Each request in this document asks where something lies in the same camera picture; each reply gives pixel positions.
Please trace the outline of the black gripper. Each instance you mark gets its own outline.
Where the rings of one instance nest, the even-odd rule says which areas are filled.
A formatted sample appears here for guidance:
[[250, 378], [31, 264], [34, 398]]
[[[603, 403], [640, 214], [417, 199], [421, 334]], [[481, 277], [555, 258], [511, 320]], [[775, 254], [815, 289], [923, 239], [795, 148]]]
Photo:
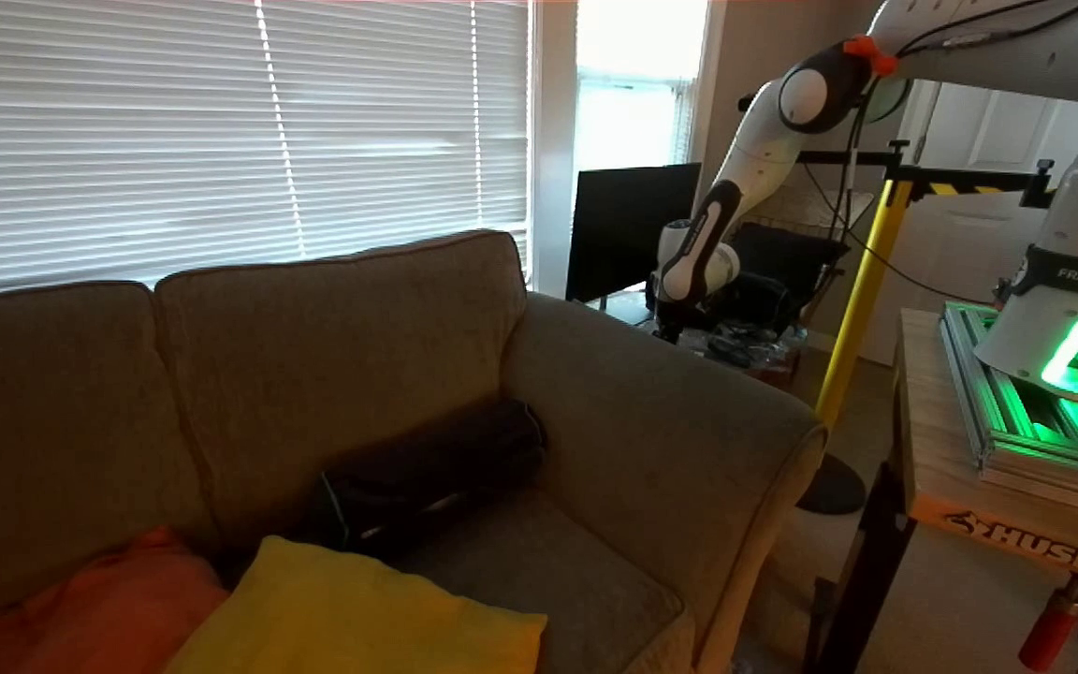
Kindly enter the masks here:
[[655, 310], [655, 334], [661, 342], [679, 342], [685, 328], [719, 328], [725, 319], [740, 314], [740, 299], [721, 289], [719, 294], [709, 299], [668, 299], [658, 285], [649, 285], [649, 304]]

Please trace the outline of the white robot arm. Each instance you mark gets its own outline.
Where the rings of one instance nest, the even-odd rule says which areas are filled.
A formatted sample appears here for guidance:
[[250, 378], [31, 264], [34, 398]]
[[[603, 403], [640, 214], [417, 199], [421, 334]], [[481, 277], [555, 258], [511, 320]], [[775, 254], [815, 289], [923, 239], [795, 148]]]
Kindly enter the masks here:
[[[882, 0], [861, 35], [769, 77], [690, 228], [658, 258], [658, 299], [695, 304], [734, 279], [740, 258], [725, 234], [738, 221], [780, 191], [809, 133], [844, 123], [892, 77], [1078, 103], [1078, 0]], [[1003, 285], [976, 359], [1078, 398], [1078, 152]]]

